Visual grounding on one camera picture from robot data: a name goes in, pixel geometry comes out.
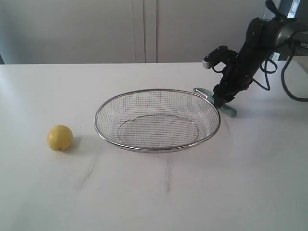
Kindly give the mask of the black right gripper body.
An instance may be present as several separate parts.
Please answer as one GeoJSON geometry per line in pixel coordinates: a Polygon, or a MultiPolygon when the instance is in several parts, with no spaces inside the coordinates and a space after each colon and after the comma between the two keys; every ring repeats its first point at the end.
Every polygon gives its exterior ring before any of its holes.
{"type": "Polygon", "coordinates": [[[245,43],[237,57],[231,60],[223,71],[223,77],[214,89],[214,95],[224,97],[236,95],[248,89],[253,76],[267,57],[267,49],[251,47],[245,43]]]}

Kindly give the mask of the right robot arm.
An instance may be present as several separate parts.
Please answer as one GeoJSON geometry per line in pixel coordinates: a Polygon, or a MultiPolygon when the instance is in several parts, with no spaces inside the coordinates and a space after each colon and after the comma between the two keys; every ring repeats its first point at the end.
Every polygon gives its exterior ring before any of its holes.
{"type": "Polygon", "coordinates": [[[219,63],[225,67],[220,71],[222,78],[213,88],[214,105],[221,108],[231,102],[235,95],[256,83],[269,91],[268,64],[277,64],[270,59],[276,52],[287,56],[281,72],[282,86],[287,95],[299,102],[306,98],[294,96],[287,88],[284,73],[296,54],[308,53],[308,27],[295,18],[274,17],[271,20],[253,19],[248,25],[245,42],[239,52],[221,45],[203,59],[205,68],[214,69],[219,63]]]}

